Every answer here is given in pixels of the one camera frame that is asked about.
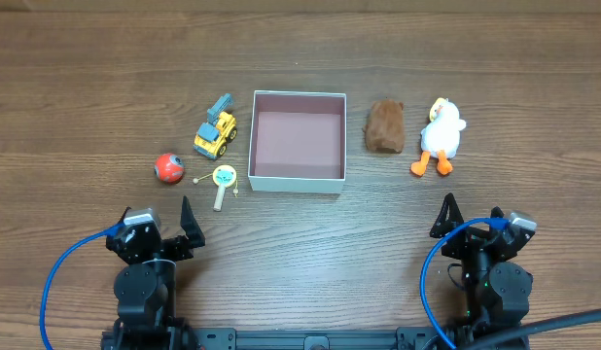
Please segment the red toy ball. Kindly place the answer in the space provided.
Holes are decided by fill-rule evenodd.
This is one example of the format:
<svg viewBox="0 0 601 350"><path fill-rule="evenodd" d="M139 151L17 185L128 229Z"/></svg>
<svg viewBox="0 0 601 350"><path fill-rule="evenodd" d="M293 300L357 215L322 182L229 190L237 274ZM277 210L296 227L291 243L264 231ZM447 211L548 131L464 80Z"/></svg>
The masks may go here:
<svg viewBox="0 0 601 350"><path fill-rule="evenodd" d="M158 157L154 170L160 181L166 184L174 184L183 178L185 165L177 155L166 153Z"/></svg>

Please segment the yellow wooden rattle drum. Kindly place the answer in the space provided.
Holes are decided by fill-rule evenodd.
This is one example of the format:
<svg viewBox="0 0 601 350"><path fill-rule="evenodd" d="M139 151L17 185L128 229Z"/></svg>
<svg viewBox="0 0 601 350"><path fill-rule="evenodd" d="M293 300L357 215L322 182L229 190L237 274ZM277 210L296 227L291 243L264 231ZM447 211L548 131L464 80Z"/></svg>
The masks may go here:
<svg viewBox="0 0 601 350"><path fill-rule="evenodd" d="M215 212L220 212L222 210L225 193L228 188L232 188L232 193L234 196L238 196L239 194L237 171L231 165L222 164L216 167L211 174L193 178L193 184L197 185L199 182L208 177L211 177L212 181L217 186L217 194L215 197L213 210Z"/></svg>

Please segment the white plush duck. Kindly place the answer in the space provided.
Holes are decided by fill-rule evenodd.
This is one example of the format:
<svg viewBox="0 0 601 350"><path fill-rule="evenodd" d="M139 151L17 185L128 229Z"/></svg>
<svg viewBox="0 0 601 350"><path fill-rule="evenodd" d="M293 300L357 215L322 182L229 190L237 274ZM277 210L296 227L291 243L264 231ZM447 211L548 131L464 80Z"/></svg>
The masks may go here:
<svg viewBox="0 0 601 350"><path fill-rule="evenodd" d="M421 177L426 172L430 158L436 158L437 171L446 176L453 171L450 160L457 154L461 132L466 128L467 122L460 117L458 107L442 97L432 105L429 120L420 131L420 160L410 166L410 171Z"/></svg>

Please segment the yellow toy crane truck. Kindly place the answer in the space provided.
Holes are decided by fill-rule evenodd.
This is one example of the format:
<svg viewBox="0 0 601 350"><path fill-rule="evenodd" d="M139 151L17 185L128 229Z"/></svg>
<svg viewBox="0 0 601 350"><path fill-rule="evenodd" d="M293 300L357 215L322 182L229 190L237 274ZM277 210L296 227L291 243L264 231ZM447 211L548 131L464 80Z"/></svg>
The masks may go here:
<svg viewBox="0 0 601 350"><path fill-rule="evenodd" d="M196 132L194 149L207 158L222 157L237 136L236 118L229 112L232 104L230 93L222 95L207 110L207 121Z"/></svg>

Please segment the brown plush toy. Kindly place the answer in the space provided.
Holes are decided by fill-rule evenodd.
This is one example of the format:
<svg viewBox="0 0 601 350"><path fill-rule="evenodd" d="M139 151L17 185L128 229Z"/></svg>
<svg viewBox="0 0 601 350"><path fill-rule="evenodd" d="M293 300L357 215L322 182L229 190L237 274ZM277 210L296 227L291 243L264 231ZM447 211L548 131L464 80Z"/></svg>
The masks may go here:
<svg viewBox="0 0 601 350"><path fill-rule="evenodd" d="M374 101L363 127L371 152L400 154L405 147L405 104L393 99Z"/></svg>

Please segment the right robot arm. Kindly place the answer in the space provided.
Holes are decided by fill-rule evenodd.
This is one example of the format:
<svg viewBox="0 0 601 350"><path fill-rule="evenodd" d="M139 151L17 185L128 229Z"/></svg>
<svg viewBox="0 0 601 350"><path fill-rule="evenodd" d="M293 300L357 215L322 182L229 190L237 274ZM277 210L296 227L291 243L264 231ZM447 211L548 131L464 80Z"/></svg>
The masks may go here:
<svg viewBox="0 0 601 350"><path fill-rule="evenodd" d="M440 349L463 346L483 336L516 327L529 312L533 276L511 262L530 241L537 223L528 215L495 207L497 224L465 227L439 249L461 268L457 287L466 296L466 315L448 322Z"/></svg>

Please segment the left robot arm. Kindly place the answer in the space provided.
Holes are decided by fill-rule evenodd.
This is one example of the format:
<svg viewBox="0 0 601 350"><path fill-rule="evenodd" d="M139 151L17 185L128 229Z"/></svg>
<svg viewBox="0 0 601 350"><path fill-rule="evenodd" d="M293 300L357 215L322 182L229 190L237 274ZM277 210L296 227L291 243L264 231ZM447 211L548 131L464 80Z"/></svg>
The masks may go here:
<svg viewBox="0 0 601 350"><path fill-rule="evenodd" d="M183 235L162 238L159 215L152 208L126 208L119 225L106 238L106 248L126 267L115 278L118 319L102 334L101 350L198 349L193 328L176 316L176 263L191 259L194 249L205 245L189 200L182 202Z"/></svg>

